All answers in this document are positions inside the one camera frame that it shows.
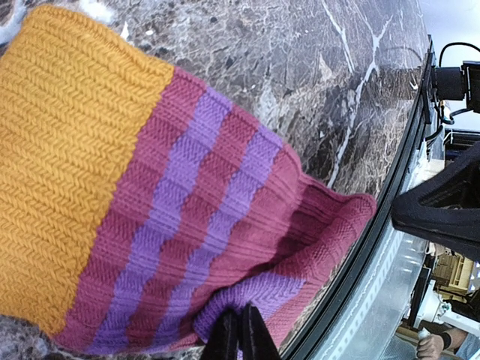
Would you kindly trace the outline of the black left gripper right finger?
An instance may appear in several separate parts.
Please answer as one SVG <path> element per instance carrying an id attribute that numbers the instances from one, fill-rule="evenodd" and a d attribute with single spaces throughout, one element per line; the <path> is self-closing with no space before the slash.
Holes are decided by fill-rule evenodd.
<path id="1" fill-rule="evenodd" d="M 246 360 L 281 360 L 259 309 L 247 304 L 241 312 L 240 350 Z"/>

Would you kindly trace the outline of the person in blue shirt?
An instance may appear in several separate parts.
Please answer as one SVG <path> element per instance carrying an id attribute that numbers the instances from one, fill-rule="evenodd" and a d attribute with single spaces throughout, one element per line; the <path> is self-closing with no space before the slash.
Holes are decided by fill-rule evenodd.
<path id="1" fill-rule="evenodd" d="M 438 360 L 444 351 L 452 351 L 459 359 L 479 359 L 479 337 L 459 328 L 429 334 L 419 341 L 416 358 Z"/>

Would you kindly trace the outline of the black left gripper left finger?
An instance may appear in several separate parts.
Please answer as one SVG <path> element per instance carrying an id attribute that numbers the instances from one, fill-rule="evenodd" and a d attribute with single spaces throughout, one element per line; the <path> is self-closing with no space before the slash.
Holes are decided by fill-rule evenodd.
<path id="1" fill-rule="evenodd" d="M 201 360 L 234 360 L 239 351 L 239 316 L 228 309 L 217 319 Z"/>

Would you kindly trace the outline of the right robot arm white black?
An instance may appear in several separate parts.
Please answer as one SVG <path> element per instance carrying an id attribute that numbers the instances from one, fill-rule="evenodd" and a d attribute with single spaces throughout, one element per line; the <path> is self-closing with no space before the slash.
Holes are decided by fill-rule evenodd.
<path id="1" fill-rule="evenodd" d="M 466 101 L 461 113 L 479 113 L 479 63 L 433 68 L 440 101 Z M 445 169 L 398 196 L 391 210 L 395 229 L 479 261 L 479 143 Z"/>

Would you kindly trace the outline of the maroon purple orange sock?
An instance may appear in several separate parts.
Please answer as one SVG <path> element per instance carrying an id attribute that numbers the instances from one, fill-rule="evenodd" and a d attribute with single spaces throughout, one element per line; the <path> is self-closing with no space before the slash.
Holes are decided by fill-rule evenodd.
<path id="1" fill-rule="evenodd" d="M 1 313 L 79 353 L 206 344 L 259 309 L 278 348 L 376 211 L 302 171 L 202 80 L 77 12 L 1 57 Z"/>

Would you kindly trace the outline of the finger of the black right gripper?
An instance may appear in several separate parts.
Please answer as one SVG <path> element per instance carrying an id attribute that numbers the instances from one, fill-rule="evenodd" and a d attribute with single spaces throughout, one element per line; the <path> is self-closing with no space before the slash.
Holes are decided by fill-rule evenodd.
<path id="1" fill-rule="evenodd" d="M 397 196 L 396 230 L 479 261 L 479 143 L 427 181 Z"/>

